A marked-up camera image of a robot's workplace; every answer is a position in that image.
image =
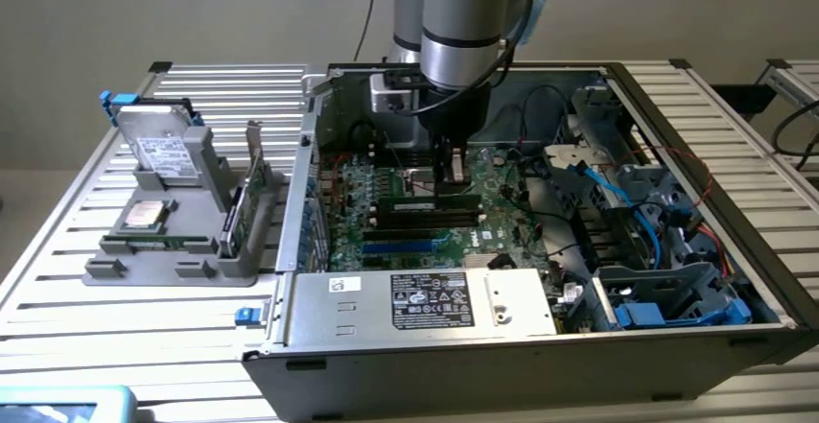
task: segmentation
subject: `motherboard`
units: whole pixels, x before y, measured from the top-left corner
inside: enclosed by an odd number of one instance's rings
[[[538,268],[547,265],[538,222],[503,198],[499,189],[520,175],[510,152],[472,148],[466,163],[472,183],[458,194],[435,197],[430,167],[402,166],[403,153],[384,152],[392,164],[359,153],[330,156],[323,171],[323,197],[331,228],[330,271]],[[434,203],[459,214],[432,215]],[[378,208],[407,212],[399,218]]]

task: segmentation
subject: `blue cable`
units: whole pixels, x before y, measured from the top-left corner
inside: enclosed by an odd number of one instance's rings
[[[591,178],[594,181],[596,181],[598,184],[603,188],[606,188],[612,193],[615,193],[618,196],[620,196],[620,198],[623,199],[623,202],[626,202],[626,205],[630,208],[635,206],[634,202],[631,201],[631,198],[628,198],[628,194],[626,193],[626,191],[622,188],[618,188],[614,185],[611,185],[610,182],[606,181],[606,179],[602,178],[596,172],[594,172],[591,169],[586,169],[583,174],[587,175],[588,178]],[[646,216],[643,215],[643,212],[641,212],[639,209],[635,209],[635,217],[638,218],[638,222],[641,222],[641,224],[646,228],[646,231],[649,232],[649,238],[651,238],[651,244],[654,245],[654,269],[657,270],[661,268],[661,255],[662,255],[661,241],[659,239],[657,239],[657,234],[654,233],[654,227],[651,226],[651,223],[646,219]]]

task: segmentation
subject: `white sticker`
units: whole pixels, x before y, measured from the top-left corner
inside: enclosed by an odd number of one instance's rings
[[[434,210],[435,204],[431,202],[422,202],[418,204],[396,204],[394,210]]]
[[[138,138],[151,169],[163,178],[196,178],[196,167],[180,137]]]
[[[331,293],[332,292],[358,292],[362,290],[362,278],[355,277],[332,277],[331,278]]]
[[[167,245],[162,241],[131,241],[128,242],[128,246],[136,248],[166,248]]]

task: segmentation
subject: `robotic arm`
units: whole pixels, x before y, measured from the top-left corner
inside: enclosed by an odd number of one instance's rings
[[[420,73],[374,76],[372,106],[419,117],[431,135],[436,193],[470,184],[463,158],[487,120],[488,78],[511,62],[538,13],[535,0],[395,0],[396,47],[404,58],[420,58]]]

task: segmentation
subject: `blue latch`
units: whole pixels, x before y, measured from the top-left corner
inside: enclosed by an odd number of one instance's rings
[[[118,94],[111,100],[114,105],[132,105],[140,99],[140,94]]]
[[[108,120],[111,121],[111,125],[118,127],[116,117],[114,115],[114,109],[111,106],[114,105],[132,105],[140,99],[140,94],[118,94],[114,98],[111,98],[111,91],[104,90],[100,94],[100,102],[103,103],[103,110],[106,114],[108,114]]]
[[[111,110],[111,91],[104,90],[100,94],[100,102],[103,103],[103,110],[108,114],[108,120],[111,125],[116,127],[116,118],[114,117],[114,111]]]
[[[206,125],[206,120],[203,119],[203,115],[200,114],[199,111],[196,111],[191,115],[191,123],[194,124],[194,126],[204,126]]]
[[[699,317],[665,319],[657,303],[623,303],[614,308],[616,322],[626,330],[661,327],[695,327],[710,325],[743,325],[751,322],[751,310],[745,301],[733,299],[722,310]]]
[[[242,308],[236,311],[236,325],[262,325],[262,308]]]

